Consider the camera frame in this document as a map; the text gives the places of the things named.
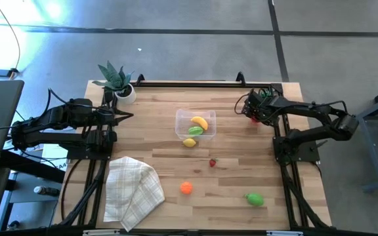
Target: white cloth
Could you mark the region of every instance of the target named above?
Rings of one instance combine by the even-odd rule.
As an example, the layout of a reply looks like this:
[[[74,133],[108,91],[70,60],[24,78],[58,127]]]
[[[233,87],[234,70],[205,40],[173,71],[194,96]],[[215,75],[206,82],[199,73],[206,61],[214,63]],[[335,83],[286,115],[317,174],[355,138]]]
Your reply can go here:
[[[119,221],[133,229],[164,202],[164,192],[154,168],[130,157],[110,161],[106,181],[104,221]]]

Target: desk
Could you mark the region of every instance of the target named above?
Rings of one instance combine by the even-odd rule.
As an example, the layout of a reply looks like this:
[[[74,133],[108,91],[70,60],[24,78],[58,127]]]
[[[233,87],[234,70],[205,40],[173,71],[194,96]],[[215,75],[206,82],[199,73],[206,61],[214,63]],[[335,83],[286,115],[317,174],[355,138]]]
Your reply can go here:
[[[274,129],[254,125],[233,110],[237,99],[248,91],[249,88],[140,87],[136,88],[136,102],[120,107],[135,116],[115,128],[118,141],[112,159],[127,155],[151,165],[165,193],[165,202],[136,229],[289,229],[280,167],[272,149]],[[283,83],[283,92],[289,100],[303,100],[298,83]],[[85,97],[99,106],[102,89],[89,81]],[[200,141],[192,149],[184,147],[175,134],[175,113],[180,108],[215,110],[217,135],[212,140]],[[291,128],[308,129],[305,117],[288,117]],[[211,158],[219,159],[215,168],[208,165]],[[64,201],[66,214],[82,196],[88,166],[88,161],[82,161],[72,173]],[[306,200],[330,225],[317,168],[310,163],[298,166]],[[189,196],[179,191],[183,181],[194,185]],[[247,204],[243,195],[251,192],[264,196],[264,206]],[[121,228],[119,222],[103,222],[105,198],[103,189],[96,227]],[[298,205],[295,201],[293,204],[299,222]],[[90,199],[86,222],[92,205]],[[60,204],[53,222],[60,222]]]

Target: gray floor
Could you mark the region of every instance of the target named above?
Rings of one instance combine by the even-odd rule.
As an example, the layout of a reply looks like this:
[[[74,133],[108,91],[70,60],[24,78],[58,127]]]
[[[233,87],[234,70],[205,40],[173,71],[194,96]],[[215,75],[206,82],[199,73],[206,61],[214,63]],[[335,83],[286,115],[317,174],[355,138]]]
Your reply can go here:
[[[266,0],[0,0],[16,24],[79,28],[271,30]],[[378,31],[378,1],[274,0],[285,31]],[[28,9],[29,14],[22,14]],[[17,79],[25,80],[18,110],[39,115],[52,87],[61,97],[84,95],[87,80],[99,79],[97,64],[110,60],[147,79],[281,81],[273,36],[26,33]],[[378,38],[282,37],[289,80],[300,82],[306,101],[345,100],[350,112],[370,106],[378,94]],[[0,27],[0,68],[16,62],[15,41]],[[378,233],[378,191],[360,131],[349,142],[320,149],[325,194],[339,229]]]

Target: clear plastic container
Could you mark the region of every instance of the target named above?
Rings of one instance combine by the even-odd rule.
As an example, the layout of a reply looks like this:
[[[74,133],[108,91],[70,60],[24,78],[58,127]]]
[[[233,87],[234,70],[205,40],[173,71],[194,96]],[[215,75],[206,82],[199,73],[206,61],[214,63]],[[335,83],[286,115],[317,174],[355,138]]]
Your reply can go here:
[[[188,129],[190,127],[199,126],[198,124],[190,121],[191,118],[195,116],[204,118],[208,123],[208,129],[204,130],[203,134],[201,135],[193,136],[188,133]],[[215,111],[185,111],[183,109],[178,109],[176,111],[175,131],[181,140],[185,140],[187,138],[193,138],[195,140],[210,140],[217,133]]]

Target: orange ball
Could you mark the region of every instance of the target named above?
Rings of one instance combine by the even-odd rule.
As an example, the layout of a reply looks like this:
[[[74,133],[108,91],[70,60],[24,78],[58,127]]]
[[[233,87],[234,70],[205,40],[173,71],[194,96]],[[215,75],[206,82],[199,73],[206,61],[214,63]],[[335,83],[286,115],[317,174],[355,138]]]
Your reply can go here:
[[[191,194],[192,193],[192,184],[190,182],[184,182],[180,186],[180,190],[182,191],[183,194]]]

